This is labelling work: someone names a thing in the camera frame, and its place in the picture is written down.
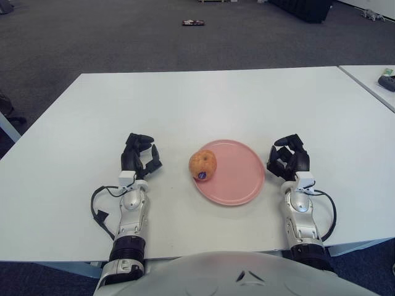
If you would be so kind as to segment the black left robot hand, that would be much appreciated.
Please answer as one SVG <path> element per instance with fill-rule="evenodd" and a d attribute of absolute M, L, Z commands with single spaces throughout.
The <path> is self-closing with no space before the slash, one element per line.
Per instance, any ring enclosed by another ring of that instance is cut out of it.
<path fill-rule="evenodd" d="M 143 165 L 140 156 L 146 150 L 151 150 L 152 160 Z M 134 171 L 136 179 L 144 179 L 148 174 L 158 170 L 162 166 L 159 152 L 154 144 L 154 138 L 130 133 L 125 148 L 121 154 L 121 169 L 122 171 Z"/>

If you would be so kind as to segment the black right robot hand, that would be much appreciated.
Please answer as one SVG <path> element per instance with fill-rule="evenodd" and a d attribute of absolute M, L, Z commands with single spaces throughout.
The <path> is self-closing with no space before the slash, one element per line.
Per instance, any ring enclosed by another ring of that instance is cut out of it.
<path fill-rule="evenodd" d="M 267 170 L 285 181 L 295 181 L 296 173 L 310 170 L 310 158 L 297 134 L 274 142 L 270 149 Z"/>

